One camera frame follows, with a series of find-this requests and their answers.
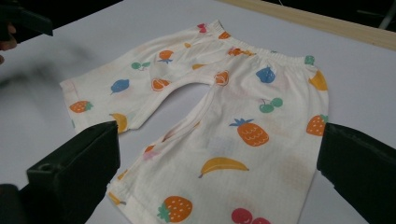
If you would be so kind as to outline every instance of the wooden edge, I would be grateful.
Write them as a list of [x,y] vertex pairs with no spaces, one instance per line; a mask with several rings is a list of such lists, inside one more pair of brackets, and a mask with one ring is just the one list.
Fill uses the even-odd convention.
[[385,49],[396,50],[396,33],[342,21],[300,9],[284,7],[261,0],[217,0],[236,7],[253,10],[285,21],[299,23],[321,31],[365,42]]

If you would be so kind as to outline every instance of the baby pants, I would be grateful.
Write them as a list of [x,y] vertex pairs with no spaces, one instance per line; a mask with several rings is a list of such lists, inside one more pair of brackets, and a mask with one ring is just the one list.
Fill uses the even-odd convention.
[[313,61],[250,46],[213,21],[151,40],[61,86],[78,133],[109,120],[119,133],[138,129],[177,88],[210,86],[109,185],[108,198],[132,223],[294,224],[328,113],[326,81]]

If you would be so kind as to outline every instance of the elastic waistband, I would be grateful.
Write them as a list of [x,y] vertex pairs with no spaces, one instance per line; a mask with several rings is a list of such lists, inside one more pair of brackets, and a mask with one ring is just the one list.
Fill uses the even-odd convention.
[[281,53],[278,53],[273,50],[269,49],[262,49],[257,48],[254,46],[249,45],[248,43],[234,38],[230,33],[224,30],[219,20],[215,20],[206,26],[211,33],[213,33],[218,40],[227,42],[232,47],[241,50],[248,50],[249,52],[255,53],[263,58],[270,58],[277,61],[282,61],[285,63],[292,63],[292,64],[309,64],[313,65],[314,57],[311,55],[305,57],[290,57]]

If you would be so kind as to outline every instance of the red cherry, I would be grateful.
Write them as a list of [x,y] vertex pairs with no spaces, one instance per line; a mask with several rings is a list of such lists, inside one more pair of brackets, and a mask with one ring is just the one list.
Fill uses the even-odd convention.
[[236,224],[250,224],[253,219],[253,215],[251,215],[251,213],[245,208],[237,208],[233,210],[231,218]]
[[258,217],[251,224],[271,224],[271,222],[263,217]]

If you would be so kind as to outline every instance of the table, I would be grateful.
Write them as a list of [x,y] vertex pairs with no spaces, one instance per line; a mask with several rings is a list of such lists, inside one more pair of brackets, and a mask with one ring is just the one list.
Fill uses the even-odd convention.
[[[61,81],[109,63],[150,39],[217,19],[231,35],[251,45],[289,56],[314,55],[328,82],[329,122],[396,147],[396,51],[218,1],[124,0],[54,30],[54,37],[40,35],[1,52],[6,62],[0,66],[0,183],[23,188],[28,183],[25,171],[76,135]],[[175,91],[140,130],[120,135],[119,173],[207,91],[203,84]],[[129,222],[104,198],[87,223]],[[299,223],[367,222],[316,172]]]

